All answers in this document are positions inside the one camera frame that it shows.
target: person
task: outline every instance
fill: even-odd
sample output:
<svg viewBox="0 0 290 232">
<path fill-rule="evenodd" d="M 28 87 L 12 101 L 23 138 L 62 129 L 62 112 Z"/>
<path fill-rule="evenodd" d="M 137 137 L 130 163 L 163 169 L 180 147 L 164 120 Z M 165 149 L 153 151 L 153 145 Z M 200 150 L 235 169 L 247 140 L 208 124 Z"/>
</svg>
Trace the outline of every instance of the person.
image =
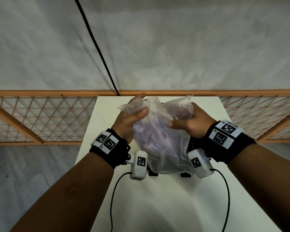
<svg viewBox="0 0 290 232">
<path fill-rule="evenodd" d="M 142 93 L 134 99 L 144 97 Z M 132 115 L 121 112 L 112 130 L 129 144 L 133 123 L 148 112 L 148 108 Z M 193 103 L 193 117 L 171 121 L 169 127 L 186 130 L 199 139 L 214 123 Z M 290 161 L 254 143 L 237 154 L 228 168 L 274 223 L 282 231 L 290 231 Z M 90 231 L 113 173 L 111 164 L 89 152 L 37 200 L 11 231 Z"/>
</svg>

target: hand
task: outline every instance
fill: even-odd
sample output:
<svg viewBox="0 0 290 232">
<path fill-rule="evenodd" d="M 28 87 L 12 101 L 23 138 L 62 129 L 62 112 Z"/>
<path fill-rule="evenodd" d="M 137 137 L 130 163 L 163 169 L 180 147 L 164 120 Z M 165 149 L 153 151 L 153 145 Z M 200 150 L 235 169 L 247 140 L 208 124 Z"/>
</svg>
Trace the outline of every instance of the hand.
<svg viewBox="0 0 290 232">
<path fill-rule="evenodd" d="M 203 109 L 192 102 L 193 116 L 188 120 L 174 120 L 169 122 L 168 126 L 171 129 L 183 129 L 195 138 L 202 138 L 205 136 L 209 127 L 216 123 Z"/>
<path fill-rule="evenodd" d="M 141 93 L 130 100 L 131 103 L 133 100 L 138 98 L 144 98 L 145 93 Z M 126 139 L 128 144 L 133 140 L 133 124 L 141 119 L 143 119 L 149 113 L 147 107 L 142 108 L 141 110 L 127 115 L 126 113 L 120 112 L 112 128 L 118 136 L 123 139 Z"/>
</svg>

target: crumpled plastic bag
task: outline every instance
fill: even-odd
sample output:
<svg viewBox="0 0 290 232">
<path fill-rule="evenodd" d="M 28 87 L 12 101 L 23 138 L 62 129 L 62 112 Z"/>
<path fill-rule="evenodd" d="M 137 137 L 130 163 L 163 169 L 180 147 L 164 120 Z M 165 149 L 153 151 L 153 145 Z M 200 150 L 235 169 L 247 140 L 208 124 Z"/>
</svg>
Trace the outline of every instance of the crumpled plastic bag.
<svg viewBox="0 0 290 232">
<path fill-rule="evenodd" d="M 148 165 L 155 173 L 171 174 L 194 172 L 186 153 L 190 135 L 184 130 L 168 127 L 172 120 L 189 119 L 193 115 L 192 96 L 161 104 L 158 97 L 138 98 L 118 107 L 128 115 L 149 108 L 149 113 L 133 125 L 133 138 L 141 150 L 148 154 Z"/>
</svg>

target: table top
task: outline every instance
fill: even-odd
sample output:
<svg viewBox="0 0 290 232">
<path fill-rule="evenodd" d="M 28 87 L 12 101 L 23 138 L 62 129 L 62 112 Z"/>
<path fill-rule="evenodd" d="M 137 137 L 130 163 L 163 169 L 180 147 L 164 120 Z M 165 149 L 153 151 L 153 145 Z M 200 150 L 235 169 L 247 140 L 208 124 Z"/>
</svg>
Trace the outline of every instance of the table top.
<svg viewBox="0 0 290 232">
<path fill-rule="evenodd" d="M 98 97 L 76 163 L 89 151 L 90 144 L 102 131 L 110 128 L 118 116 L 117 108 L 132 97 Z M 159 97 L 167 102 L 179 97 Z M 230 120 L 218 97 L 192 97 L 195 102 L 216 120 Z M 130 144 L 133 154 L 139 147 Z M 211 160 L 228 181 L 231 206 L 226 231 L 280 231 L 265 212 L 250 197 L 224 163 Z M 92 231 L 109 231 L 109 210 L 116 181 L 129 165 L 115 169 Z M 112 206 L 114 231 L 217 231 L 222 230 L 228 204 L 223 178 L 218 173 L 199 179 L 181 178 L 179 174 L 149 177 L 142 181 L 124 176 L 116 189 Z"/>
</svg>

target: forearm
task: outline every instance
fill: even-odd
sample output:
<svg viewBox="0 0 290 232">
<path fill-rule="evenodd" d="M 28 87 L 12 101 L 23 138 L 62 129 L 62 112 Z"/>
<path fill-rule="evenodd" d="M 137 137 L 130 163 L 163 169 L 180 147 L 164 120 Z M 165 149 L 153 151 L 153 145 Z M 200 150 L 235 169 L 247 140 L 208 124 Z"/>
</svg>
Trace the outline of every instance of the forearm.
<svg viewBox="0 0 290 232">
<path fill-rule="evenodd" d="M 290 231 L 290 161 L 252 144 L 228 168 L 277 226 Z"/>
<path fill-rule="evenodd" d="M 101 157 L 87 154 L 38 199 L 11 231 L 90 231 L 113 173 Z"/>
</svg>

